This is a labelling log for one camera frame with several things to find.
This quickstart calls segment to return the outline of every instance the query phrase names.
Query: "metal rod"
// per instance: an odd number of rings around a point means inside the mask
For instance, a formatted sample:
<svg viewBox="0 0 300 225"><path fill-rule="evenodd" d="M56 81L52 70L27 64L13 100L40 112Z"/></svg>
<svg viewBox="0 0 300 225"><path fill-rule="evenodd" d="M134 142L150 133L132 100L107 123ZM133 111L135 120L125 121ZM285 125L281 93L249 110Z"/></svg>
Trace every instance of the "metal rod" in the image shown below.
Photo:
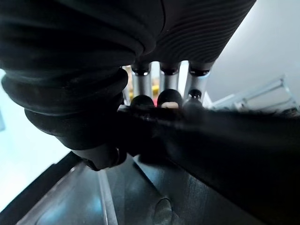
<svg viewBox="0 0 300 225"><path fill-rule="evenodd" d="M150 72L136 73L132 72L133 95L146 95L153 98L152 80Z"/></svg>
<svg viewBox="0 0 300 225"><path fill-rule="evenodd" d="M100 170L98 172L98 178L100 185L101 205L104 215L104 224L118 225L118 220L113 205L112 193L109 187L106 171Z"/></svg>
<svg viewBox="0 0 300 225"><path fill-rule="evenodd" d="M210 71L204 73L203 75L194 75L191 73L190 69L187 74L187 82L186 82L186 88L184 90L184 99L188 98L188 93L191 90L199 90L202 94L201 100L203 101L206 83L208 80L208 77L210 75Z"/></svg>
<svg viewBox="0 0 300 225"><path fill-rule="evenodd" d="M160 63L159 93L167 89L178 90L180 63Z"/></svg>

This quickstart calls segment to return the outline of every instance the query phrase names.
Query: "black rubber hose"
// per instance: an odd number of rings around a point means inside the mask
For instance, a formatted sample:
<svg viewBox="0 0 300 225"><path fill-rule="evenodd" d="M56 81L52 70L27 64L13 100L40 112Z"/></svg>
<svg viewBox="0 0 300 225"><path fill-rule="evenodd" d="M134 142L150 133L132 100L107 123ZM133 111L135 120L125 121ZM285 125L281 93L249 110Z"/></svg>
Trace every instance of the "black rubber hose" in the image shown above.
<svg viewBox="0 0 300 225"><path fill-rule="evenodd" d="M96 147L122 102L120 67L154 49L163 23L160 0L1 1L3 88L67 147Z"/></svg>

